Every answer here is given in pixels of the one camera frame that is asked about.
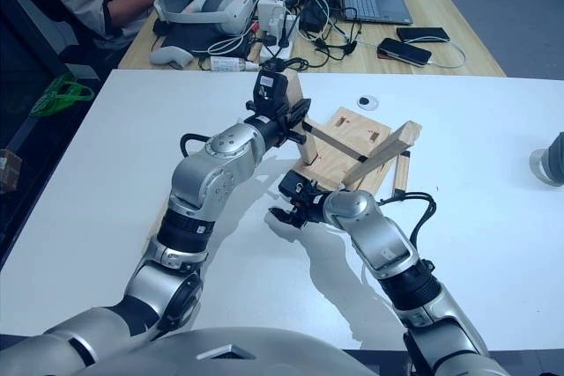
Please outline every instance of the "black phone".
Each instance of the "black phone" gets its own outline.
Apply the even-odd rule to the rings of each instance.
[[[378,45],[378,51],[398,61],[407,62],[416,66],[423,66],[429,62],[431,52],[424,48],[416,48],[407,43],[386,38]]]
[[[397,37],[405,42],[413,40],[417,40],[416,43],[450,41],[450,37],[439,26],[398,27],[396,33]]]

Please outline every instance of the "white vr headset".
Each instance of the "white vr headset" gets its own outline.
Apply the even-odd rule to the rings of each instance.
[[[239,35],[247,28],[253,0],[155,0],[161,21],[214,24],[220,33]]]

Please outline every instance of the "laptop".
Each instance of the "laptop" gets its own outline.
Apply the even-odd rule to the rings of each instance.
[[[412,24],[404,0],[343,0],[345,19],[361,22]]]

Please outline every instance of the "gray floor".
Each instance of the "gray floor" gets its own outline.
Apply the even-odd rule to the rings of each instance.
[[[508,77],[564,79],[564,0],[452,1]]]

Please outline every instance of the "wooden desk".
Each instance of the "wooden desk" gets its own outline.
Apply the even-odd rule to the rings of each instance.
[[[505,77],[505,73],[500,65],[490,55],[487,48],[451,0],[405,0],[405,2],[412,15],[414,26],[442,26],[446,30],[450,39],[460,46],[466,54],[467,61],[463,67],[445,69],[435,65],[427,65],[419,68],[398,61],[378,59],[374,47],[359,45],[343,61],[329,60],[322,68],[310,69],[310,71]],[[155,42],[155,35],[152,32],[155,19],[156,14],[153,13],[123,57],[119,65],[120,69],[170,69],[168,66],[152,65],[149,62],[149,51]],[[339,23],[339,26],[345,31],[350,28],[350,24],[346,22]],[[360,40],[366,43],[378,44],[385,37],[397,37],[395,25],[363,24]],[[157,41],[155,47],[157,48],[161,42],[161,40]],[[343,39],[336,32],[332,32],[329,42],[330,44],[343,44]],[[432,60],[437,63],[457,64],[461,60],[460,54],[446,43],[426,44],[424,48],[433,52]],[[324,59],[324,55],[315,53],[313,45],[301,37],[298,37],[295,43],[293,56],[306,58],[312,64],[321,63]],[[191,63],[186,69],[197,70],[196,61]]]

